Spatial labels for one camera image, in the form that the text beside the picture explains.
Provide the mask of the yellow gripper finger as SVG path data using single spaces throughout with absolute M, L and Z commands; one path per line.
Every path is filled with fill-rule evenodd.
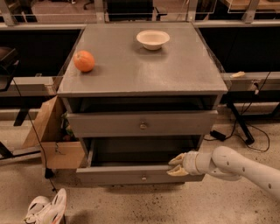
M 182 177 L 186 176 L 188 172 L 184 169 L 184 167 L 181 164 L 178 164 L 177 166 L 169 170 L 167 174 L 172 177 Z
M 168 165 L 181 165 L 184 161 L 186 153 L 180 153 L 175 158 L 171 159 L 168 162 Z

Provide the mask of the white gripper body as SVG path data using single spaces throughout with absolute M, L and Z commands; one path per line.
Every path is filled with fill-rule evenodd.
M 199 155 L 197 151 L 189 151 L 185 154 L 183 159 L 183 167 L 185 171 L 191 175 L 200 175 L 196 167 L 196 157 Z

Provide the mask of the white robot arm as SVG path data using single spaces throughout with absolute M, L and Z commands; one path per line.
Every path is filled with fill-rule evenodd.
M 173 177 L 208 174 L 228 181 L 244 177 L 280 200 L 280 171 L 250 160 L 226 146 L 219 146 L 212 152 L 181 153 L 168 165 L 167 174 Z

